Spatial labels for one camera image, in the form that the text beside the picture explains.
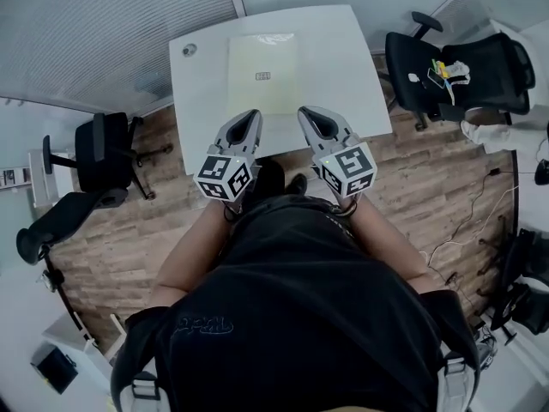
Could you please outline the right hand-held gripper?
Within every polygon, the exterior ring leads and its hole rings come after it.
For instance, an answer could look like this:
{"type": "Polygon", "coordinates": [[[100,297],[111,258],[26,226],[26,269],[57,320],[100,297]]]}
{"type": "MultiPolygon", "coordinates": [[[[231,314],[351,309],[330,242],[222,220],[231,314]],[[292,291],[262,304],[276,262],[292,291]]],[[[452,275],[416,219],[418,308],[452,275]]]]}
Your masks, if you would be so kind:
{"type": "Polygon", "coordinates": [[[339,113],[301,106],[298,121],[313,151],[314,171],[339,197],[353,197],[373,185],[377,165],[368,144],[339,113]]]}

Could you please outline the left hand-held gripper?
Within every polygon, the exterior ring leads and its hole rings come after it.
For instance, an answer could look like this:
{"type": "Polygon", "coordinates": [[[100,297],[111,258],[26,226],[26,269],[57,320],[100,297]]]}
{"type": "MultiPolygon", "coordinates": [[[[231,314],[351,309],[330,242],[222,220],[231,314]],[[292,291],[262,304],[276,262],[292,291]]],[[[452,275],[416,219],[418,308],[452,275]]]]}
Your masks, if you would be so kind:
{"type": "Polygon", "coordinates": [[[256,180],[260,167],[255,152],[262,133],[262,114],[257,109],[241,112],[219,130],[202,167],[193,180],[209,199],[239,202],[256,180]]]}

